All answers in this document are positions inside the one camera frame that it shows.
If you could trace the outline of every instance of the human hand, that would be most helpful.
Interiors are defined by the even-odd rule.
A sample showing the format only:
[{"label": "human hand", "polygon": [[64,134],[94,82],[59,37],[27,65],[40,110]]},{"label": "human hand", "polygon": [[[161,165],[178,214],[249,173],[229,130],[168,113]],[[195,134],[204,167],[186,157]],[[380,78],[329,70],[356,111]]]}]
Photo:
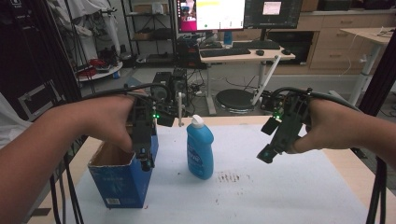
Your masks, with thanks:
[{"label": "human hand", "polygon": [[78,112],[88,115],[82,121],[82,132],[131,153],[133,142],[125,124],[134,100],[133,96],[113,95],[79,102]]},{"label": "human hand", "polygon": [[308,134],[296,140],[289,153],[303,153],[311,149],[357,147],[358,125],[363,113],[337,103],[311,99],[309,103],[311,123],[306,125]]}]

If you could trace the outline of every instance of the storage shelf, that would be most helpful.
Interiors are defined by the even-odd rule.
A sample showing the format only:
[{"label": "storage shelf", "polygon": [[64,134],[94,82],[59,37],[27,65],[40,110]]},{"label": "storage shelf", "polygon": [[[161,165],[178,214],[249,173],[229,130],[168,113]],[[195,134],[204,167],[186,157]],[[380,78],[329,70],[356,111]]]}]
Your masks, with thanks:
[{"label": "storage shelf", "polygon": [[113,73],[118,72],[122,68],[122,62],[119,62],[117,66],[114,66],[109,69],[107,73],[96,73],[92,77],[78,77],[79,81],[90,81],[90,80],[95,80],[101,77],[107,77],[110,75],[113,75]]},{"label": "storage shelf", "polygon": [[[167,45],[166,47],[169,47],[169,43],[166,43],[168,41],[171,41],[170,43],[172,44],[172,51],[169,53],[168,57],[175,57],[173,56],[175,51],[176,51],[176,34],[175,34],[175,15],[173,14],[173,8],[174,8],[174,3],[171,0],[168,0],[167,6],[169,10],[164,9],[164,13],[148,13],[148,9],[144,9],[141,11],[147,11],[147,12],[134,12],[134,8],[136,8],[137,5],[134,6],[134,3],[132,0],[120,0],[121,5],[122,5],[122,12],[126,24],[126,32],[128,35],[128,40],[129,40],[129,46],[131,49],[131,52],[133,55],[139,55],[139,54],[150,54],[150,55],[160,55],[161,50],[159,47],[161,45]],[[166,35],[166,37],[170,37],[167,39],[134,39],[134,34],[136,34],[136,31],[142,30],[149,28],[151,30],[157,30],[160,27],[164,28],[169,28],[171,30],[172,37]],[[141,48],[139,46],[140,42],[153,42],[155,41],[155,47],[156,50],[153,48]],[[169,63],[173,62],[175,58],[172,58],[168,60]]]}]

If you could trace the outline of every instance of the white stand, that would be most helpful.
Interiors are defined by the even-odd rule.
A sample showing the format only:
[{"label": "white stand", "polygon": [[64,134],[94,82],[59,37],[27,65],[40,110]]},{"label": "white stand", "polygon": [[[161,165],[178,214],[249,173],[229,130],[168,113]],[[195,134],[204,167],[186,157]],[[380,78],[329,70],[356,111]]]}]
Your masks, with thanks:
[{"label": "white stand", "polygon": [[264,80],[263,83],[262,83],[262,80],[264,78],[264,72],[265,72],[264,71],[265,70],[264,66],[265,66],[265,64],[262,64],[262,63],[260,64],[260,69],[261,69],[261,76],[260,76],[260,80],[259,80],[260,87],[259,87],[259,91],[257,91],[256,94],[253,97],[253,100],[251,102],[252,105],[255,105],[257,103],[257,101],[259,100],[260,96],[262,95],[262,92],[264,91],[265,87],[268,84],[268,81],[270,80],[272,74],[274,73],[274,71],[275,71],[275,69],[277,67],[277,64],[279,63],[281,57],[279,55],[276,55],[275,58],[276,59],[274,60],[273,65],[271,66],[270,70],[268,71],[268,74],[266,75],[266,79]]}]

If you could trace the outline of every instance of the floor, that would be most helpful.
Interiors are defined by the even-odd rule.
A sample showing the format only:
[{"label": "floor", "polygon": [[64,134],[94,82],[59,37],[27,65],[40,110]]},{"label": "floor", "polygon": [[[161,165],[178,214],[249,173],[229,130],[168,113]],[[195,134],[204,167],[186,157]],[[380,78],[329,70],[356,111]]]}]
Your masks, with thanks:
[{"label": "floor", "polygon": [[[156,68],[123,68],[120,70],[120,78],[114,79],[112,76],[103,77],[90,82],[81,83],[81,92],[83,95],[87,95],[94,91],[105,91],[111,89],[122,88],[124,83],[128,85],[138,85],[139,83],[151,83],[156,72],[173,72],[172,67],[156,67]],[[246,89],[252,92],[253,84],[257,79],[251,80],[253,77],[216,77],[211,79],[211,90],[212,95],[215,96],[219,91],[228,89]],[[205,70],[188,70],[188,83],[190,90],[194,89],[196,92],[194,96],[190,98],[190,105],[187,107],[188,115],[197,114],[202,117],[210,116],[205,97],[205,87],[206,87],[206,72]],[[392,122],[396,122],[396,94],[391,92],[383,104],[378,117],[381,119],[386,119]],[[260,109],[260,104],[254,107],[254,110],[246,114],[235,114],[229,111],[223,110],[216,106],[217,116],[221,117],[233,117],[233,116],[260,116],[268,115],[263,110]],[[375,155],[366,149],[361,150],[365,159],[361,159],[367,167],[369,167],[373,172],[376,169],[376,159]],[[388,188],[396,195],[396,173],[394,170],[389,168],[388,170]]]}]

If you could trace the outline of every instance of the monitor screen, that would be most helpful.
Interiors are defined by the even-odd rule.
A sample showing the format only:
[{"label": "monitor screen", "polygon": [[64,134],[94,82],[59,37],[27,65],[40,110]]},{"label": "monitor screen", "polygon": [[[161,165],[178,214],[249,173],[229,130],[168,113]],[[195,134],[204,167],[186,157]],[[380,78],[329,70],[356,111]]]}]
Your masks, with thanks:
[{"label": "monitor screen", "polygon": [[246,0],[244,28],[295,29],[303,0]]},{"label": "monitor screen", "polygon": [[180,33],[243,30],[245,0],[177,0]]}]

